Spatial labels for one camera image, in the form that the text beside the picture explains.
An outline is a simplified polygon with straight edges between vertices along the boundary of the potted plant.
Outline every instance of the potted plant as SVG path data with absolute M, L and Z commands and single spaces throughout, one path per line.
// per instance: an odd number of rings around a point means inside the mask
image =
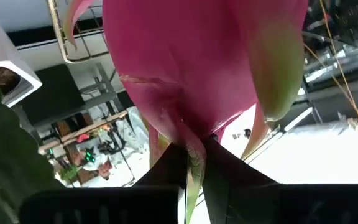
M 20 59 L 19 53 L 0 26 L 0 89 L 3 103 L 13 106 L 42 83 L 32 69 Z
M 16 213 L 23 199 L 42 190 L 61 188 L 51 164 L 38 154 L 32 136 L 2 103 L 0 91 L 0 201 Z

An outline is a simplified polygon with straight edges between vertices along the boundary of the orange cable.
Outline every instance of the orange cable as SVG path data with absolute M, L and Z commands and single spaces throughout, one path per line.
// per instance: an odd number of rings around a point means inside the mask
M 320 58 L 306 45 L 306 44 L 303 44 L 306 49 L 312 54 L 312 56 L 318 60 L 318 62 L 324 67 L 326 68 L 326 65 L 320 60 Z M 342 85 L 339 83 L 339 81 L 335 78 L 335 76 L 330 73 L 331 75 L 331 78 L 333 78 L 333 80 L 335 81 L 336 85 L 342 90 L 343 94 L 345 94 L 346 98 L 349 100 L 349 102 L 351 104 L 354 104 L 352 99 L 349 97 L 349 95 L 346 93 L 345 89 L 343 89 Z
M 331 41 L 331 46 L 333 47 L 334 57 L 335 57 L 336 62 L 337 62 L 337 64 L 338 64 L 339 70 L 341 71 L 341 75 L 342 75 L 343 80 L 344 80 L 344 83 L 345 83 L 345 85 L 346 85 L 348 94 L 349 94 L 351 100 L 353 101 L 353 107 L 354 107 L 354 109 L 355 109 L 355 111 L 356 111 L 356 113 L 357 113 L 357 116 L 358 116 L 358 108 L 357 108 L 356 103 L 355 103 L 355 101 L 354 101 L 354 99 L 353 99 L 353 95 L 352 95 L 352 92 L 351 92 L 351 90 L 350 90 L 350 88 L 349 88 L 349 85 L 347 84 L 347 80 L 346 80 L 345 74 L 343 73 L 342 66 L 341 66 L 341 64 L 339 63 L 338 58 L 336 57 L 336 54 L 337 54 L 337 53 L 336 53 L 335 45 L 334 45 L 334 42 L 333 42 L 333 37 L 332 37 L 332 35 L 331 35 L 331 31 L 329 30 L 329 27 L 328 27 L 327 14 L 326 14 L 326 10 L 325 10 L 324 5 L 323 5 L 323 0 L 319 0 L 319 1 L 320 1 L 321 10 L 323 11 L 323 15 L 324 15 L 324 23 L 325 23 L 325 25 L 326 25 L 327 32 L 328 32 L 328 36 L 329 36 L 329 39 L 330 39 L 330 41 Z

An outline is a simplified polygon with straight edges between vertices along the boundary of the wire rack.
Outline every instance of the wire rack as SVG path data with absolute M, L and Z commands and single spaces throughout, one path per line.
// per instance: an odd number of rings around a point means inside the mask
M 77 49 L 69 43 L 63 33 L 63 23 L 71 0 L 47 0 L 53 29 L 60 52 L 66 63 L 80 63 L 109 54 L 101 23 L 101 1 L 96 1 L 78 19 L 74 37 Z

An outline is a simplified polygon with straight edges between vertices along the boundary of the pink dragon fruit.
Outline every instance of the pink dragon fruit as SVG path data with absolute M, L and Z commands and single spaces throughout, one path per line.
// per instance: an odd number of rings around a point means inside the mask
M 70 7 L 64 30 L 73 44 L 74 23 L 91 3 L 74 0 Z M 303 74 L 301 27 L 307 3 L 103 1 L 111 57 L 150 124 L 150 141 L 158 141 L 161 133 L 186 146 L 196 189 L 206 156 L 200 139 L 257 104 L 245 156 L 264 137 L 264 121 L 276 121 L 289 110 Z M 188 217 L 195 199 L 188 201 Z

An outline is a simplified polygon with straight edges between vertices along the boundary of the green leaf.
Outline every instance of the green leaf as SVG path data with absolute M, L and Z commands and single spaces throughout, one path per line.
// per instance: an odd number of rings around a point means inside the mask
M 272 21 L 259 29 L 249 48 L 252 79 L 265 120 L 278 121 L 286 115 L 301 87 L 301 34 L 291 21 Z
M 241 155 L 241 159 L 249 157 L 257 148 L 257 146 L 266 137 L 269 126 L 264 121 L 264 114 L 260 107 L 260 104 L 256 104 L 254 125 L 252 127 L 251 136 L 249 138 L 246 149 Z
M 87 10 L 92 2 L 93 0 L 73 0 L 68 8 L 67 16 L 63 24 L 63 31 L 68 41 L 75 46 L 75 49 L 77 49 L 73 35 L 75 23 L 77 22 L 79 16 Z
M 176 128 L 190 158 L 190 174 L 187 183 L 186 223 L 189 224 L 196 207 L 196 201 L 204 181 L 206 151 L 198 136 L 180 119 L 175 119 Z
M 1 100 L 0 92 L 0 191 L 18 211 L 26 197 L 63 185 L 55 180 L 49 162 L 38 154 L 32 136 L 20 128 L 15 112 Z
M 62 180 L 64 181 L 70 181 L 72 178 L 75 177 L 75 175 L 77 175 L 78 173 L 78 168 L 77 166 L 70 166 L 68 169 L 62 170 L 60 172 L 60 177 L 62 177 Z

